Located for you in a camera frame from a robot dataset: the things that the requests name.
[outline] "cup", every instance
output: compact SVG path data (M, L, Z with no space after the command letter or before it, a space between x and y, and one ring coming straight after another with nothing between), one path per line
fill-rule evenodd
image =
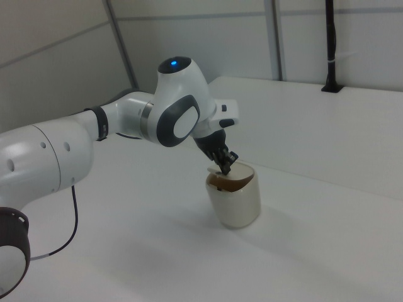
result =
M243 228L260 214L258 175L246 164L235 162L228 175L217 165L209 167L207 193L220 222L228 228Z

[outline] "white wall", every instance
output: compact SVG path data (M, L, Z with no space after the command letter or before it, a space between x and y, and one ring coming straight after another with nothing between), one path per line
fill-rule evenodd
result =
M193 58L208 82L218 76L273 79L263 0L112 1L141 90L154 92L157 67Z
M0 133L130 87L102 0L0 1Z
M278 2L284 79L324 83L325 1ZM338 82L350 87L403 91L403 2L335 0L334 9Z

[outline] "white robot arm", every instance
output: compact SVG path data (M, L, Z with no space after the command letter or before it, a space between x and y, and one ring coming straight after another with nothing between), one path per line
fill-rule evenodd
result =
M190 135L228 174L237 155L225 145L224 128L238 117L236 101L211 97L193 60L174 57L159 66L154 95L132 92L76 115L1 134L0 299L18 285L29 265L28 219L20 210L85 178L93 163L93 141L121 133L173 147ZM21 252L15 259L20 266L11 270L15 249Z

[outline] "ceramic cup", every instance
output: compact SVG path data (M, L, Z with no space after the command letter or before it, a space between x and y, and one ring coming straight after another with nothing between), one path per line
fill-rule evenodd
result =
M229 228L251 224L260 214L258 175L246 164L236 162L225 176L218 166L208 168L207 193L220 222Z

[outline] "black cable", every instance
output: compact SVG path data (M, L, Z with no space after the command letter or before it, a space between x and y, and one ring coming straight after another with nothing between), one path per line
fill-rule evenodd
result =
M74 215L75 215L75 217L76 217L76 221L74 222L74 230L73 230L73 233L72 233L71 236L70 236L70 239L68 239L68 241L67 241L65 244L63 244L63 246L59 247L57 250L54 250L53 252L50 252L49 254L43 254L43 255L41 255L41 256L32 257L32 258L31 258L31 261L38 260L38 259L42 259L42 258L46 258L46 257L49 257L49 256L51 256L51 255L54 255L54 254L60 252L60 251L61 251L62 249L64 249L66 246L68 246L69 243L71 242L71 240L73 240L74 235L75 235L76 232L77 232L77 227L78 227L78 209L77 209L76 190L74 189L74 186L71 187L71 193L72 193L72 196L73 196Z
M130 138L132 140L141 140L141 138L139 138L139 137L130 137L129 135L121 134L121 133L116 133L116 134L119 135L120 137Z

